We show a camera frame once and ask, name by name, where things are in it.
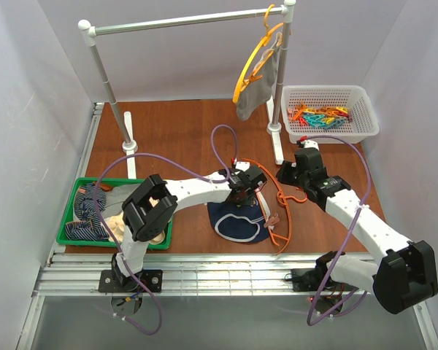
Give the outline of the navy blue underwear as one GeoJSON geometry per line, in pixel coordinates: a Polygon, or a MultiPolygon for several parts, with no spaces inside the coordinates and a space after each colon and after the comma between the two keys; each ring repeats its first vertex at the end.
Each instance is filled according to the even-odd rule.
{"type": "Polygon", "coordinates": [[[207,211],[212,229],[227,241],[257,244],[270,238],[269,228],[264,227],[270,210],[259,192],[250,205],[233,203],[208,203],[207,211]]]}

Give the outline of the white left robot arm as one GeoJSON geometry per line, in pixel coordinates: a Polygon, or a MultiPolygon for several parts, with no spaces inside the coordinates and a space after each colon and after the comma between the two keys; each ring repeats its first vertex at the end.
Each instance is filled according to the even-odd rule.
{"type": "Polygon", "coordinates": [[[112,280],[118,287],[128,288],[131,277],[142,271],[148,242],[164,231],[176,212],[205,203],[249,206],[256,190],[266,182],[262,170],[248,162],[192,179],[149,176],[121,206],[124,236],[120,251],[112,257],[112,280]]]}

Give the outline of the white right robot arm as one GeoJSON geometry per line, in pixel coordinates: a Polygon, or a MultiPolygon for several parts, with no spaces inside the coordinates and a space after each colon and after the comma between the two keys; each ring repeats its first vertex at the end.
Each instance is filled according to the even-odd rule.
{"type": "Polygon", "coordinates": [[[344,225],[372,256],[365,262],[343,249],[316,260],[312,271],[299,278],[307,289],[322,292],[332,284],[346,284],[373,294],[389,313],[398,314],[438,293],[433,248],[395,231],[359,198],[340,176],[329,176],[315,137],[302,137],[293,162],[277,172],[281,184],[298,187],[307,199],[344,225]]]}

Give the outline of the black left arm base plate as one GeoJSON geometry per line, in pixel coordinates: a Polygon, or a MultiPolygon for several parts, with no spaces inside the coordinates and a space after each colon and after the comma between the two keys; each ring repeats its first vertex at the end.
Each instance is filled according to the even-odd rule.
{"type": "MultiPolygon", "coordinates": [[[[135,276],[151,291],[160,292],[162,288],[162,270],[142,270],[135,276]]],[[[99,279],[98,291],[102,293],[144,292],[131,277],[122,276],[119,280],[111,270],[103,270],[99,279]]]]}

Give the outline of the orange plastic hanger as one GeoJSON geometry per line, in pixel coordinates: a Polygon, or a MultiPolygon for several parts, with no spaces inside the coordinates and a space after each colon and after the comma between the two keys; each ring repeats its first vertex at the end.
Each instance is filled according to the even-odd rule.
{"type": "Polygon", "coordinates": [[[268,227],[271,242],[278,248],[276,255],[279,255],[287,249],[287,247],[292,239],[292,232],[293,232],[292,224],[293,224],[293,222],[292,222],[291,207],[290,207],[289,202],[293,201],[293,202],[298,203],[298,204],[303,204],[303,203],[308,201],[307,195],[304,195],[303,198],[297,198],[293,195],[286,195],[284,193],[284,190],[283,190],[281,184],[278,182],[275,175],[273,175],[269,169],[267,169],[264,165],[262,165],[261,163],[259,163],[256,160],[252,160],[252,159],[246,158],[246,157],[244,157],[243,160],[245,162],[249,162],[252,165],[258,166],[272,180],[272,183],[276,187],[276,191],[277,191],[276,192],[277,204],[285,210],[285,217],[286,217],[287,228],[288,228],[287,236],[282,236],[280,234],[277,234],[273,231],[273,229],[268,227]]]}

